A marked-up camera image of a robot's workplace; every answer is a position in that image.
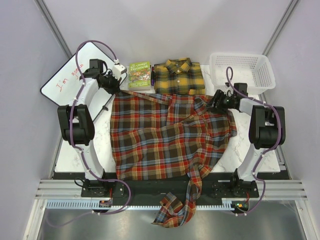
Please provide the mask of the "red brown plaid shirt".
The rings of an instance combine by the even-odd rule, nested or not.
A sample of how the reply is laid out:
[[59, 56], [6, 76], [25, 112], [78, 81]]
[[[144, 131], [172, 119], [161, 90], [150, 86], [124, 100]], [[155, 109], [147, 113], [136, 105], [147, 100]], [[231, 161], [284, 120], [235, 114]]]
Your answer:
[[180, 227], [196, 213], [203, 179], [237, 135], [232, 112], [211, 110], [208, 95], [119, 92], [112, 103], [110, 142], [120, 180], [188, 176], [185, 201], [167, 193], [154, 224]]

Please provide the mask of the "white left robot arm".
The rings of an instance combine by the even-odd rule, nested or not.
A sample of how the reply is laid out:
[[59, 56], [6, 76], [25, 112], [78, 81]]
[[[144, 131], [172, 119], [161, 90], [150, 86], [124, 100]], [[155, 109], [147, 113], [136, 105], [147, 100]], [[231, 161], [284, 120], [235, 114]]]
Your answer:
[[99, 197], [109, 193], [110, 185], [102, 180], [105, 170], [94, 147], [95, 125], [89, 106], [100, 89], [110, 95], [118, 93], [122, 75], [126, 72], [127, 68], [117, 59], [112, 68], [108, 68], [107, 63], [101, 59], [90, 59], [89, 68], [80, 74], [82, 83], [76, 97], [70, 104], [57, 109], [62, 138], [77, 152], [84, 168], [85, 179], [95, 181], [92, 191]]

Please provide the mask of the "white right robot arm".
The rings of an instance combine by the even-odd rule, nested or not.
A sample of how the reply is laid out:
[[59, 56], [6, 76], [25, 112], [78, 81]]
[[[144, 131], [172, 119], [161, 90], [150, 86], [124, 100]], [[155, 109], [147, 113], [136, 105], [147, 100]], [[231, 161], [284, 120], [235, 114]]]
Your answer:
[[281, 106], [268, 106], [248, 97], [247, 88], [246, 83], [235, 83], [227, 92], [218, 89], [206, 105], [212, 113], [226, 115], [228, 110], [235, 109], [250, 116], [250, 147], [229, 184], [229, 191], [235, 197], [242, 196], [247, 191], [246, 184], [258, 179], [265, 156], [286, 139], [285, 109]]

